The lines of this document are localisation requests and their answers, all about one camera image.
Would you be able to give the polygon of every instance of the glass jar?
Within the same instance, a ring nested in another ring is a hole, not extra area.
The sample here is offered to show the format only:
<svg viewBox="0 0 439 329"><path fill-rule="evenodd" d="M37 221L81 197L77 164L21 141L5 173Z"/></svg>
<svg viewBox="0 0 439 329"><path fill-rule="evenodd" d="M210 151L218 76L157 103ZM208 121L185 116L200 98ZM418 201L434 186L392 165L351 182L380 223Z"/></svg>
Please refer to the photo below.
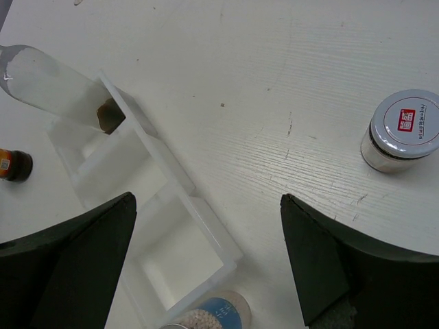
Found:
<svg viewBox="0 0 439 329"><path fill-rule="evenodd" d="M0 149L0 179L24 182L32 172L32 157L22 151Z"/></svg>
<svg viewBox="0 0 439 329"><path fill-rule="evenodd" d="M162 329L250 329L251 318L244 297L234 291L223 291Z"/></svg>
<svg viewBox="0 0 439 329"><path fill-rule="evenodd" d="M439 96L404 90L379 104L361 142L361 154L384 173L406 170L439 148Z"/></svg>

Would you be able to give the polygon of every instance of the jar lid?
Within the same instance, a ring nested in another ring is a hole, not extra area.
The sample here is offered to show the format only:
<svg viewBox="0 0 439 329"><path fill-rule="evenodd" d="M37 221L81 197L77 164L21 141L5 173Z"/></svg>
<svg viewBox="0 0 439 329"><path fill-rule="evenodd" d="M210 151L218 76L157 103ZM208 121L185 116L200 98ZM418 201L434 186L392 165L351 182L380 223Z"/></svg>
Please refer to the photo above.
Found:
<svg viewBox="0 0 439 329"><path fill-rule="evenodd" d="M439 96L404 90L379 104L370 123L378 146L401 158L421 158L439 148Z"/></svg>

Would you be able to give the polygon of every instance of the jar with white powder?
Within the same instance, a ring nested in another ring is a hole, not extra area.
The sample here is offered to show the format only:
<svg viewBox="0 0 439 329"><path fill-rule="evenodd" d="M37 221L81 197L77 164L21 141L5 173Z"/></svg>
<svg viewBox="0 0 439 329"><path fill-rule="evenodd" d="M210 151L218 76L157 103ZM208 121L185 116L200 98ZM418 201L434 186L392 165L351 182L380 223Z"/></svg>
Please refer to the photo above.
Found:
<svg viewBox="0 0 439 329"><path fill-rule="evenodd" d="M234 291L216 293L162 329L250 329L247 301Z"/></svg>
<svg viewBox="0 0 439 329"><path fill-rule="evenodd" d="M439 96L404 90L384 99L361 142L361 154L384 173L406 170L439 148Z"/></svg>

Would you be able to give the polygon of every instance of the scratch on table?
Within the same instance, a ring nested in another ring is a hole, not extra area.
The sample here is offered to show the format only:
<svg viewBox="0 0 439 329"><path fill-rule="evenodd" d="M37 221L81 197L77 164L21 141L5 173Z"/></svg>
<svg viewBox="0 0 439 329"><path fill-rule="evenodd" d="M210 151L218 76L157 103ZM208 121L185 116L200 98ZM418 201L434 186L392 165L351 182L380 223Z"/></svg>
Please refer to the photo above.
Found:
<svg viewBox="0 0 439 329"><path fill-rule="evenodd" d="M287 45L287 51L290 52L291 51L291 46L293 43L293 34L292 34L292 30L293 30L293 6L291 6L291 10L289 11L289 35L288 35L288 45ZM281 78L281 76L283 75L283 72L285 71L285 67L287 66L287 54L285 54L285 59L283 60L282 63L282 67L281 70L279 71L279 73L276 76L276 79L274 80L274 83L271 87L268 88L268 90L273 89L277 83L279 82L279 79Z"/></svg>
<svg viewBox="0 0 439 329"><path fill-rule="evenodd" d="M160 26L160 29L164 28L164 26L167 24L167 22L170 21L170 19L172 18L172 16L180 10L180 7L183 5L183 3L185 2L185 0L182 0L178 5L176 5L176 7L172 10L171 14L169 14L169 16L165 19L165 21L163 22L163 24Z"/></svg>
<svg viewBox="0 0 439 329"><path fill-rule="evenodd" d="M258 131L258 133L256 134L255 138L262 133L263 128L264 128L264 126L262 126L261 130Z"/></svg>
<svg viewBox="0 0 439 329"><path fill-rule="evenodd" d="M363 195L362 197L360 197L360 198L357 200L357 206L358 206L358 204L359 204L361 201L364 200L365 197L368 196L368 194L369 194L369 193L366 193L365 195Z"/></svg>
<svg viewBox="0 0 439 329"><path fill-rule="evenodd" d="M291 130L292 130L292 129L293 129L293 121L290 120L290 121L289 121L289 128L288 128L287 136L291 135Z"/></svg>
<svg viewBox="0 0 439 329"><path fill-rule="evenodd" d="M223 0L222 1L222 4L221 4L221 10L219 11L219 23L221 23L222 24L222 18L223 18L223 16L224 16L224 6L226 5L226 0Z"/></svg>
<svg viewBox="0 0 439 329"><path fill-rule="evenodd" d="M394 191L391 191L391 192L389 192L389 193L386 193L386 194L384 194L381 198L384 199L384 198L388 197L389 195L395 193L396 191L397 191L397 189L394 190Z"/></svg>

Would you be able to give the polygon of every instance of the red label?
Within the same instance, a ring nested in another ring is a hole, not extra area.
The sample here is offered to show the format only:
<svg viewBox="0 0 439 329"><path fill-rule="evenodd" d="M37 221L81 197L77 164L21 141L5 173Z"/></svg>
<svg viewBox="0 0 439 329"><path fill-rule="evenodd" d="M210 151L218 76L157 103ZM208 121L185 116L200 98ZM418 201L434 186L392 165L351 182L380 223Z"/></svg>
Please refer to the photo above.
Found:
<svg viewBox="0 0 439 329"><path fill-rule="evenodd" d="M415 113L415 110L408 110L407 108L401 110L398 123L398 130L400 132L411 132L413 130Z"/></svg>

